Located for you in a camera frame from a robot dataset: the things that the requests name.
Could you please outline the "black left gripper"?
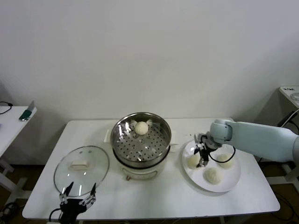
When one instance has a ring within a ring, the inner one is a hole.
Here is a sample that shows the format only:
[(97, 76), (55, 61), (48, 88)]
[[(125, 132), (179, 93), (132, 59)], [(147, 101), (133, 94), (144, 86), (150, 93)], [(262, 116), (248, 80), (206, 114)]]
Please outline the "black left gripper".
[(73, 187), (73, 182), (60, 193), (60, 209), (62, 215), (59, 222), (76, 222), (77, 216), (85, 212), (85, 207), (91, 207), (96, 201), (96, 183), (93, 185), (90, 195), (81, 200), (68, 200), (68, 195)]

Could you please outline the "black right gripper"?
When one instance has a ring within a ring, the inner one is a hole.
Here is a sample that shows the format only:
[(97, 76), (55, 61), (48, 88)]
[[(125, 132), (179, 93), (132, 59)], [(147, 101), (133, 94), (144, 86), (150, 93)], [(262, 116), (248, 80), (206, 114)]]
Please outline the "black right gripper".
[(206, 167), (209, 162), (209, 154), (221, 147), (210, 134), (200, 134), (199, 144), (196, 144), (193, 154), (199, 153), (200, 159), (197, 167)]

